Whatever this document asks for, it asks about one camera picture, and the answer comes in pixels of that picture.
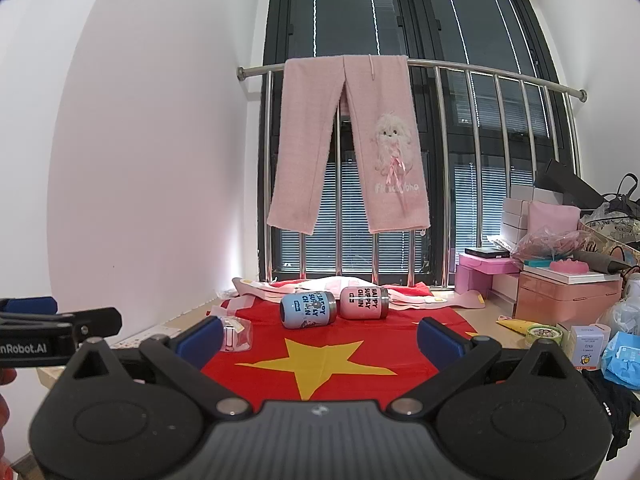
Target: blue tumbler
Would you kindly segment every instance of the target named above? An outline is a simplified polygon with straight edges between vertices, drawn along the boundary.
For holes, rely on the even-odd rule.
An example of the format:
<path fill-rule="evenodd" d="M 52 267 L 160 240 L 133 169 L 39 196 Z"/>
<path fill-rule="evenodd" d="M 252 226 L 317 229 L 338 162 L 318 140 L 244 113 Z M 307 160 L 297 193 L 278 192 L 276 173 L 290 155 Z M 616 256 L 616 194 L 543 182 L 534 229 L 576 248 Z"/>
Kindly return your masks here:
<path fill-rule="evenodd" d="M 286 294 L 280 300 L 280 320 L 285 328 L 325 326 L 338 314 L 334 295 L 330 292 Z"/>

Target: blue gripper pad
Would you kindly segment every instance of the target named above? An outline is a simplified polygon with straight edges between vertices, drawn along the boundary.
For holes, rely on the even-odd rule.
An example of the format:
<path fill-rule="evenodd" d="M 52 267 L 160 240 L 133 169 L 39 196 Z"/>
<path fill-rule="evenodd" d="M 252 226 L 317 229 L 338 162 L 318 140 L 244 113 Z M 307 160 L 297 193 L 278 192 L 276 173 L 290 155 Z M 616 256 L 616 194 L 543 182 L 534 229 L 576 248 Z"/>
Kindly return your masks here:
<path fill-rule="evenodd" d="M 420 352 L 438 369 L 446 368 L 466 353 L 466 339 L 431 317 L 418 323 L 416 333 Z"/>
<path fill-rule="evenodd" d="M 0 310 L 12 314 L 56 314 L 58 302 L 51 296 L 0 300 Z"/>
<path fill-rule="evenodd" d="M 222 321 L 216 316 L 208 316 L 175 337 L 172 348 L 178 357 L 201 370 L 218 353 L 222 340 Z"/>

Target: blue wet wipes pack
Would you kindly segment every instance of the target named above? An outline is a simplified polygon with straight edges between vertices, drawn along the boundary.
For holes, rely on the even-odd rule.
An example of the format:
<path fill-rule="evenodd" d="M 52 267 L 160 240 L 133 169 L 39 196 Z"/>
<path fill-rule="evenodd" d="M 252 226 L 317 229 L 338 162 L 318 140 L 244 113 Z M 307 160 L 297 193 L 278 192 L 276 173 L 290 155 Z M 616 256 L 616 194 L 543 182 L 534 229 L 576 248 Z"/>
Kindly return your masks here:
<path fill-rule="evenodd" d="M 602 355 L 606 380 L 640 390 L 640 336 L 618 332 Z"/>

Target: metal railing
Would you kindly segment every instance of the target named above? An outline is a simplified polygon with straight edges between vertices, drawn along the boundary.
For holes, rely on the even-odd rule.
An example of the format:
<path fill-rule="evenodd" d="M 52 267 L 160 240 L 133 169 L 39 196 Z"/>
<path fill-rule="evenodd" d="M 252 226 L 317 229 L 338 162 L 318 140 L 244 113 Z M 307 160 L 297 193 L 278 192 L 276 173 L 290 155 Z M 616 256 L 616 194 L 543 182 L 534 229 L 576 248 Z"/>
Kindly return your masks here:
<path fill-rule="evenodd" d="M 432 59 L 409 59 L 407 60 L 409 66 L 417 66 L 422 68 L 433 68 L 436 81 L 436 96 L 438 101 L 438 111 L 440 117 L 440 126 L 442 134 L 442 150 L 443 150 L 443 174 L 444 174 L 444 210 L 442 211 L 444 220 L 444 233 L 443 233 L 443 257 L 442 257 L 442 274 L 437 285 L 447 287 L 449 285 L 449 266 L 450 266 L 450 244 L 451 244 L 451 196 L 450 196 L 450 174 L 449 174 L 449 143 L 447 137 L 447 115 L 444 101 L 444 90 L 442 87 L 442 70 L 451 70 L 454 72 L 463 72 L 466 80 L 466 90 L 468 93 L 472 131 L 474 136 L 474 151 L 476 156 L 476 243 L 478 246 L 482 245 L 482 163 L 480 152 L 480 133 L 479 122 L 476 108 L 472 105 L 473 102 L 473 85 L 472 85 L 472 73 L 480 75 L 488 75 L 493 77 L 495 85 L 495 93 L 498 101 L 498 113 L 500 115 L 500 129 L 502 130 L 502 142 L 504 145 L 504 171 L 506 178 L 506 193 L 510 195 L 510 176 L 511 176 L 511 154 L 509 149 L 509 137 L 507 132 L 506 115 L 504 111 L 504 101 L 502 98 L 502 88 L 500 87 L 500 79 L 507 79 L 517 81 L 520 84 L 520 91 L 522 93 L 522 99 L 524 100 L 524 110 L 527 121 L 527 131 L 529 133 L 529 147 L 531 152 L 531 165 L 533 179 L 536 177 L 536 146 L 533 136 L 533 127 L 531 122 L 531 112 L 529 107 L 529 98 L 525 83 L 542 88 L 544 105 L 548 110 L 548 128 L 550 132 L 551 142 L 553 146 L 553 153 L 555 160 L 559 160 L 558 149 L 558 136 L 556 133 L 556 124 L 553 117 L 553 111 L 551 106 L 551 96 L 549 91 L 553 90 L 562 94 L 564 107 L 566 109 L 566 117 L 569 127 L 569 144 L 571 149 L 572 165 L 574 167 L 574 173 L 580 176 L 580 158 L 578 156 L 578 143 L 575 133 L 575 122 L 572 105 L 569 97 L 575 97 L 580 101 L 585 102 L 587 100 L 587 92 L 584 90 L 577 90 L 569 88 L 552 81 L 546 81 L 537 77 L 532 77 L 524 74 L 516 74 L 515 72 L 508 72 L 507 70 L 500 70 L 497 68 L 489 68 L 485 66 L 469 65 L 464 63 L 455 63 L 450 61 L 437 61 Z M 257 66 L 252 68 L 238 68 L 238 80 L 244 81 L 248 77 L 257 75 L 266 75 L 266 95 L 264 100 L 264 267 L 265 278 L 268 282 L 273 279 L 273 262 L 271 256 L 271 227 L 267 225 L 267 216 L 269 214 L 269 208 L 271 204 L 271 124 L 273 119 L 273 73 L 282 72 L 284 70 L 284 63 Z M 340 167 L 340 105 L 335 115 L 335 160 L 336 160 L 336 213 L 335 213 L 335 270 L 337 275 L 342 273 L 342 189 L 341 189 L 341 167 Z M 407 274 L 407 284 L 409 286 L 414 285 L 415 280 L 415 231 L 409 233 L 409 269 Z M 371 281 L 373 283 L 378 282 L 379 278 L 379 243 L 378 235 L 373 235 L 373 247 L 372 247 L 372 273 Z M 300 278 L 306 277 L 306 254 L 305 254 L 305 235 L 300 234 Z"/>

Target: pink tumbler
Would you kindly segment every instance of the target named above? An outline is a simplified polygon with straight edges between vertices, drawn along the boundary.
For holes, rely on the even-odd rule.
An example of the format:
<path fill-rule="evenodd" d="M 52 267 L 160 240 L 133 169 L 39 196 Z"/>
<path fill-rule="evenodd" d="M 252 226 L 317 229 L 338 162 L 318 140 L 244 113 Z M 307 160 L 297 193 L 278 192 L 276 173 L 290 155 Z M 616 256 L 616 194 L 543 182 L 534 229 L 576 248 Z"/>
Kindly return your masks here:
<path fill-rule="evenodd" d="M 344 319 L 385 319 L 389 293 L 383 286 L 346 286 L 340 293 L 338 314 Z"/>

